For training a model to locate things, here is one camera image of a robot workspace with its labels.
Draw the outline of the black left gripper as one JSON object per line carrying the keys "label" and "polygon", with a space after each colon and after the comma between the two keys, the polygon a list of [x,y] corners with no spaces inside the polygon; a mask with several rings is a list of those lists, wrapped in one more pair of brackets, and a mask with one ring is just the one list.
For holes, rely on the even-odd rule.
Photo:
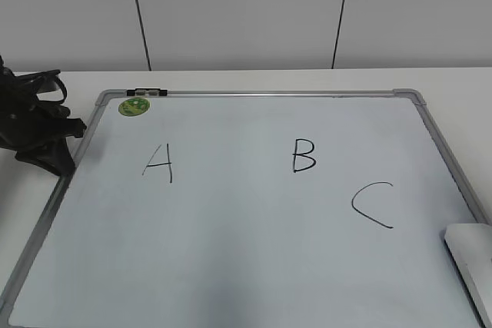
{"label": "black left gripper", "polygon": [[1,146],[18,151],[15,159],[33,164],[56,176],[69,176],[75,162],[66,140],[50,141],[48,126],[56,121],[62,137],[82,138],[87,126],[80,118],[67,118],[64,106],[67,89],[59,77],[60,70],[15,75],[1,63]]}

